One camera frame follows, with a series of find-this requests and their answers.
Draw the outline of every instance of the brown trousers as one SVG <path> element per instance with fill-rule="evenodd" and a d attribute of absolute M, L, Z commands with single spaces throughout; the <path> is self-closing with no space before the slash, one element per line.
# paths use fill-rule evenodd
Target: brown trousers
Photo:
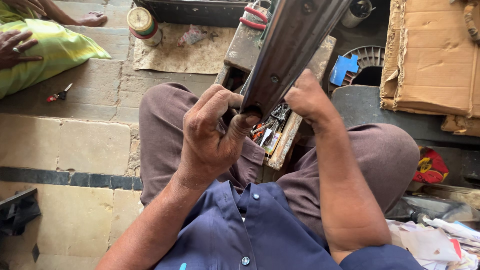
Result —
<path fill-rule="evenodd" d="M 185 86 L 166 83 L 149 89 L 140 104 L 140 197 L 148 204 L 167 185 L 180 163 L 182 119 L 198 97 Z M 381 209 L 386 212 L 401 198 L 417 168 L 420 153 L 414 140 L 389 124 L 364 124 L 348 129 L 360 169 Z M 278 179 L 293 213 L 321 237 L 320 183 L 316 149 L 296 147 L 293 164 Z M 239 160 L 220 182 L 232 181 L 238 191 L 254 183 L 264 159 L 264 149 L 245 138 Z"/>

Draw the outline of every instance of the pliers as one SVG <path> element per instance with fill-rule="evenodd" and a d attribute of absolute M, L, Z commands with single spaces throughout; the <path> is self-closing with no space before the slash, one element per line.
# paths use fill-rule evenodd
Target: pliers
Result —
<path fill-rule="evenodd" d="M 265 15 L 263 15 L 260 11 L 255 10 L 255 9 L 253 9 L 253 8 L 251 8 L 251 7 L 245 7 L 244 10 L 245 10 L 246 12 L 248 12 L 248 13 L 251 13 L 251 14 L 259 17 L 264 23 L 267 23 L 267 22 L 268 22 L 268 21 L 267 21 L 267 17 L 265 17 Z M 255 28 L 255 29 L 258 29 L 258 30 L 265 30 L 265 27 L 266 27 L 266 25 L 256 24 L 256 23 L 251 22 L 251 21 L 249 21 L 249 20 L 247 20 L 247 19 L 245 19 L 245 18 L 243 18 L 243 17 L 240 18 L 240 22 L 243 23 L 243 24 L 245 24 L 246 26 L 249 26 L 249 27 L 251 27 L 251 28 Z"/>

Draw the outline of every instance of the forearm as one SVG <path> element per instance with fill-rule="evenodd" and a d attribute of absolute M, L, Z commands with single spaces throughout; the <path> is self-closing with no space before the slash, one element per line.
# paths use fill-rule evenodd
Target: forearm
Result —
<path fill-rule="evenodd" d="M 339 116 L 316 134 L 316 145 L 322 223 L 335 261 L 363 247 L 391 243 Z"/>
<path fill-rule="evenodd" d="M 77 21 L 63 12 L 52 0 L 38 1 L 42 4 L 45 13 L 50 19 L 62 25 L 77 25 Z"/>
<path fill-rule="evenodd" d="M 188 213 L 205 188 L 179 183 L 176 172 L 165 189 L 143 210 L 104 255 L 96 269 L 142 270 L 152 267 L 173 246 Z"/>

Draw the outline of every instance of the navy blue shirt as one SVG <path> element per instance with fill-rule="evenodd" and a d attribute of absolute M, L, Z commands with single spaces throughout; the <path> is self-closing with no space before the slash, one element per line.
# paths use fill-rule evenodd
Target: navy blue shirt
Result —
<path fill-rule="evenodd" d="M 245 222 L 241 213 L 245 213 Z M 367 247 L 338 265 L 327 244 L 288 207 L 276 183 L 249 184 L 238 195 L 215 180 L 185 219 L 156 270 L 422 270 L 406 250 Z"/>

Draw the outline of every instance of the dark stone border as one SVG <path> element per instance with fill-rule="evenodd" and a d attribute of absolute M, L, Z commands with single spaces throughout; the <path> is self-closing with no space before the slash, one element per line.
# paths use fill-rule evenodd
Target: dark stone border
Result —
<path fill-rule="evenodd" d="M 0 181 L 142 190 L 140 177 L 0 167 Z"/>

